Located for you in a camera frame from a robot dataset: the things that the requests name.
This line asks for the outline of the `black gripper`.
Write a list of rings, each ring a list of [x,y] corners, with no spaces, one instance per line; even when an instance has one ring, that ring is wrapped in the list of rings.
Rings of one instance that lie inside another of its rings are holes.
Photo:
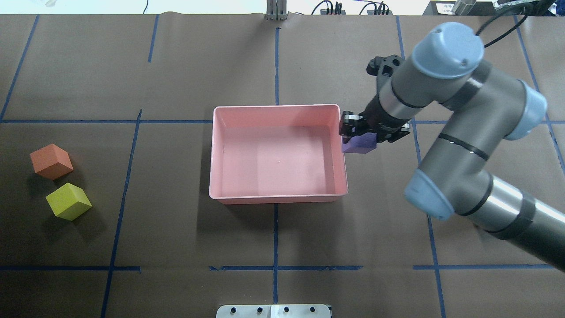
[[[343,111],[341,114],[341,136],[360,136],[365,133],[376,133],[377,143],[394,143],[411,133],[411,125],[408,120],[389,115],[376,95],[359,114],[352,111]]]

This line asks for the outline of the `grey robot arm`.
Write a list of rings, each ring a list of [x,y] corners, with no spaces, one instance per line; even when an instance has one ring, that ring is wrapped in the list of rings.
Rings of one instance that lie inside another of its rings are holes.
[[[411,121],[438,102],[450,119],[414,171],[404,197],[431,217],[468,219],[554,268],[564,270],[564,214],[484,169],[502,140],[527,136],[546,115],[545,97],[484,59],[472,28],[446,22],[417,43],[406,60],[376,57],[367,73],[376,96],[359,114],[343,111],[343,144],[375,133],[393,143]]]

